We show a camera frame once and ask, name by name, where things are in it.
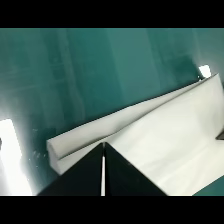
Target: white fabric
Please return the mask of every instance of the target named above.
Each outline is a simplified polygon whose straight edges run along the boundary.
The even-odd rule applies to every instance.
[[[60,160],[95,141],[116,133],[165,102],[197,86],[199,83],[202,82],[194,83],[163,96],[127,107],[49,139],[47,141],[47,149],[50,154],[51,164],[55,164],[55,160]]]
[[[224,143],[215,140],[223,124],[223,89],[216,75],[107,142],[168,195],[193,195],[224,175]]]

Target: glossy surface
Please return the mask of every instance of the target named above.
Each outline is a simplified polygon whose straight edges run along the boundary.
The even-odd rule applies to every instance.
[[[222,74],[223,36],[223,29],[0,29],[0,120],[13,122],[33,195],[57,177],[47,139],[196,82],[194,63]]]

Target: black triangular object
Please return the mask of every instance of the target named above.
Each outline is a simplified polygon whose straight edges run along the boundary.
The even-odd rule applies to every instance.
[[[103,144],[99,144],[39,196],[100,196]]]
[[[166,196],[111,145],[104,149],[106,196]]]

